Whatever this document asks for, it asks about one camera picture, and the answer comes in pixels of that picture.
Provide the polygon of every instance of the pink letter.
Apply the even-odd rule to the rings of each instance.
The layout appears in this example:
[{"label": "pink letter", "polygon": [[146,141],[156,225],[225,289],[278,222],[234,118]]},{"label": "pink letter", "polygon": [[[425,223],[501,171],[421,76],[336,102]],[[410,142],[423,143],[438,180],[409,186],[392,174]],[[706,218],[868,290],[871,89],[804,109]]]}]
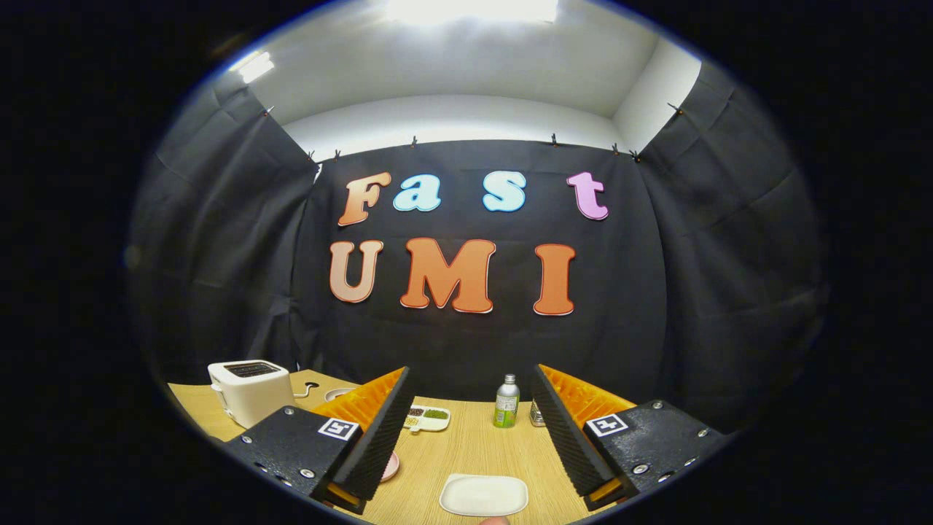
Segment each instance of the pink letter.
[{"label": "pink letter", "polygon": [[593,180],[590,172],[585,171],[568,178],[567,186],[573,186],[577,192],[577,208],[583,217],[603,220],[609,216],[609,209],[596,203],[596,192],[603,190],[603,183]]}]

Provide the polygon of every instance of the table surface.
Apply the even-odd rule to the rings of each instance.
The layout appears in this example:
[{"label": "table surface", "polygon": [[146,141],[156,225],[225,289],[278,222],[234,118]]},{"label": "table surface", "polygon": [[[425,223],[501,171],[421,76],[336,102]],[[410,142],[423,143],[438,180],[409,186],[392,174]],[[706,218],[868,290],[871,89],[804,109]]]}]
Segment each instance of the table surface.
[{"label": "table surface", "polygon": [[[296,372],[290,378],[295,393],[303,393],[307,381],[320,385],[312,388],[308,397],[295,399],[295,406],[307,410],[323,404],[330,390],[358,386],[311,370]],[[207,434],[229,441],[244,431],[224,413],[209,385],[170,383],[169,388]],[[440,492],[451,474],[508,475],[524,481],[528,505],[508,516],[513,525],[563,525],[597,514],[587,511],[574,491],[548,429],[531,424],[531,402],[519,403],[515,426],[510,429],[493,426],[494,402],[416,396],[414,403],[450,410],[450,425],[440,432],[402,429],[395,448],[398,472],[379,486],[362,517],[347,514],[379,525],[476,525],[483,518],[458,516],[440,506]]]}]

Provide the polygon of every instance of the white plate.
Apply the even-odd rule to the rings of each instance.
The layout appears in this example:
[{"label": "white plate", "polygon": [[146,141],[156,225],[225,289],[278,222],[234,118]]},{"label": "white plate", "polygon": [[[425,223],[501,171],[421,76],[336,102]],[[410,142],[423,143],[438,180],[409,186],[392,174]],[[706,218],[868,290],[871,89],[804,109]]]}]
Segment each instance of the white plate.
[{"label": "white plate", "polygon": [[350,390],[353,390],[353,389],[331,390],[330,392],[324,394],[324,401],[327,401],[328,403],[330,403],[331,401],[337,399],[338,397],[342,396],[343,394],[347,393]]},{"label": "white plate", "polygon": [[528,506],[528,486],[505,475],[451,474],[440,493],[440,506],[460,516],[508,516]]}]

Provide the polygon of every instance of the white ceiling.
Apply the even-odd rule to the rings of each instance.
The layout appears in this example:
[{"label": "white ceiling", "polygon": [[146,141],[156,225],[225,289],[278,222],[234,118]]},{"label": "white ceiling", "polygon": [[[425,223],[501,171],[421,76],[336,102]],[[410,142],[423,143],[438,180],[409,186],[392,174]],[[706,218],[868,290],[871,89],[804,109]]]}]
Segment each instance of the white ceiling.
[{"label": "white ceiling", "polygon": [[283,125],[429,94],[520,98],[611,119],[658,43],[653,30],[585,0],[560,0],[554,23],[411,26],[388,20],[384,7],[339,3],[275,35],[258,48],[275,67],[253,93]]}]

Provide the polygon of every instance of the black fabric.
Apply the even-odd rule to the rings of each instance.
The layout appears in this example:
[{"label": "black fabric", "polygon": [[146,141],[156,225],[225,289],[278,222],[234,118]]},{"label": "black fabric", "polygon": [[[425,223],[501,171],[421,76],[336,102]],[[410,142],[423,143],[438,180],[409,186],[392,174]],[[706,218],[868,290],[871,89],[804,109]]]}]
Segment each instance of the black fabric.
[{"label": "black fabric", "polygon": [[152,155],[127,262],[137,340],[162,376],[207,383],[211,362],[294,369],[295,235],[314,163],[236,75],[193,93]]},{"label": "black fabric", "polygon": [[828,299],[822,225],[763,105],[703,64],[641,153],[668,283],[658,395],[722,428],[795,374]]},{"label": "black fabric", "polygon": [[[721,431],[752,417],[799,372],[820,330],[819,220],[801,170],[762,106],[709,64],[641,162],[605,149],[456,141],[366,151],[317,166],[234,79],[194,97],[160,146],[135,209],[132,271],[141,340],[172,382],[210,362],[265,358],[355,382],[411,368],[419,395],[487,401],[505,373],[530,392],[544,362],[636,403],[666,398]],[[483,178],[521,172],[514,212],[482,204]],[[605,220],[578,210],[568,177],[605,185]],[[389,172],[369,217],[337,225],[346,184]],[[430,212],[392,206],[401,182],[439,178]],[[468,239],[496,244],[494,309],[411,309],[414,237],[447,262]],[[358,304],[330,291],[329,247],[380,240]],[[544,317],[535,247],[574,248],[575,311]]]},{"label": "black fabric", "polygon": [[[496,170],[518,171],[527,181],[524,205],[490,212],[482,203],[483,178]],[[388,171],[369,217],[337,225],[346,184]],[[585,218],[567,178],[589,171],[605,191],[598,201],[605,220]],[[440,179],[441,204],[430,212],[393,207],[402,180],[420,174]],[[468,314],[450,304],[438,309],[402,306],[408,288],[414,237],[438,240],[451,263],[468,239],[496,244],[489,262],[488,293],[493,311]],[[329,247],[351,241],[347,281],[359,280],[359,244],[381,240],[372,295],[348,304],[328,285]],[[575,249],[569,298],[575,311],[544,317],[533,311],[540,294],[538,245]],[[585,377],[634,400],[650,397],[661,365],[665,283],[661,242],[642,178],[631,159],[611,151],[550,144],[480,140],[378,149],[328,161],[305,208],[295,260],[292,294],[295,332],[306,337],[301,361],[320,355],[322,371],[354,381],[372,379],[403,364],[411,368],[418,395],[488,401],[503,374],[517,375],[530,394],[532,367],[547,363]]]}]

